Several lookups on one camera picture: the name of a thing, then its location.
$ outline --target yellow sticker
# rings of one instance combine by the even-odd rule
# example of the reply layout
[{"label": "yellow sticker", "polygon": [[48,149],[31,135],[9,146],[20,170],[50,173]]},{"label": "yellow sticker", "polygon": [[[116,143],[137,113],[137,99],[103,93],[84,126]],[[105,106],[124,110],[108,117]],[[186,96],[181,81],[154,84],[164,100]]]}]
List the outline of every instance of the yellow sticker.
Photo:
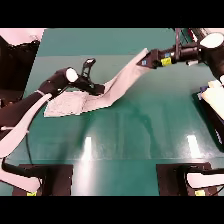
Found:
[{"label": "yellow sticker", "polygon": [[167,65],[171,65],[172,64],[170,57],[161,59],[161,62],[162,62],[163,66],[167,66]]},{"label": "yellow sticker", "polygon": [[32,193],[27,192],[26,196],[37,196],[37,192],[32,192]]},{"label": "yellow sticker", "polygon": [[205,196],[205,191],[204,190],[195,191],[195,195],[196,196]]}]

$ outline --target wire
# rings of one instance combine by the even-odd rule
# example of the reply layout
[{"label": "wire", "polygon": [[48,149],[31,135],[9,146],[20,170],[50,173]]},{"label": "wire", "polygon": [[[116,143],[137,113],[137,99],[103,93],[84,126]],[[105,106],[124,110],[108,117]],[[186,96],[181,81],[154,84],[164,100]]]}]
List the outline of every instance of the wire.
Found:
[{"label": "wire", "polygon": [[[28,154],[28,157],[29,157],[30,164],[32,165],[32,168],[33,168],[34,165],[33,165],[32,157],[31,157],[31,153],[30,153],[28,132],[26,134],[26,150],[27,150],[27,154]],[[38,181],[40,183],[41,191],[43,191],[43,184],[41,183],[40,178],[39,177],[37,177],[37,178],[38,178]]]},{"label": "wire", "polygon": [[222,186],[218,191],[216,191],[214,194],[210,195],[210,196],[215,196],[216,194],[218,194],[220,191],[222,191],[224,189],[224,186]]}]

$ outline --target black base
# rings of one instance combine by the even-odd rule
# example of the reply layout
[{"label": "black base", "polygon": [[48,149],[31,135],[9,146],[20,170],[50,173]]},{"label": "black base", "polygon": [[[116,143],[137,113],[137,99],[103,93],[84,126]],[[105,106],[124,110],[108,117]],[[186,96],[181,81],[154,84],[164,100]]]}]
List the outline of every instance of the black base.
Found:
[{"label": "black base", "polygon": [[[181,165],[195,165],[201,169],[211,170],[210,163],[178,163],[178,164],[156,164],[160,196],[183,196],[182,189],[179,188],[177,181],[177,169]],[[185,186],[188,196],[196,196],[198,190]],[[205,196],[215,194],[216,187],[203,188]]]},{"label": "black base", "polygon": [[[73,165],[48,165],[38,164],[35,166],[35,172],[46,173],[43,180],[42,187],[37,191],[35,196],[70,196]],[[20,164],[19,167],[30,169],[33,166],[30,164]],[[12,196],[28,196],[29,192],[26,192],[20,188],[14,187]]]}]

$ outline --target teal tabletop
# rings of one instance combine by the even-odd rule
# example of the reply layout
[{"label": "teal tabletop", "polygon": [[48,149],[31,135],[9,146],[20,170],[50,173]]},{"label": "teal tabletop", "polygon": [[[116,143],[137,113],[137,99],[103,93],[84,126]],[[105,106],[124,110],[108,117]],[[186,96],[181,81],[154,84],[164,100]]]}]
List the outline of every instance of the teal tabletop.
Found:
[{"label": "teal tabletop", "polygon": [[[174,42],[175,33],[165,28],[47,29],[24,97],[60,68],[80,71],[87,58],[96,58],[92,80],[105,83],[143,48],[165,49]],[[224,153],[192,98],[211,80],[206,66],[180,63],[146,73],[108,108],[44,118],[44,107],[30,128],[32,159],[73,164],[72,195],[159,195],[158,163],[210,162],[222,168]],[[28,163],[24,141],[7,162]],[[12,187],[1,183],[0,195],[11,194]]]}]

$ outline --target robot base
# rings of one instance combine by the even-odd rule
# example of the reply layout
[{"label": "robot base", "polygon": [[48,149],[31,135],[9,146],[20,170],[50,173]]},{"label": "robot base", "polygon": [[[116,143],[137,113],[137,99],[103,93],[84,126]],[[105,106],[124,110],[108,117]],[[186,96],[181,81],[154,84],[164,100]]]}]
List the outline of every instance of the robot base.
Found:
[{"label": "robot base", "polygon": [[211,170],[210,163],[156,164],[160,196],[210,196],[217,192],[216,187],[193,189],[188,186],[184,181],[184,173],[178,173],[178,168],[183,165]]},{"label": "robot base", "polygon": [[[33,166],[30,164],[20,164],[19,167],[30,169]],[[43,189],[38,190],[34,194],[29,194],[25,190],[14,187],[12,196],[70,196],[73,165],[34,165],[37,172],[46,173],[43,180]]]}]

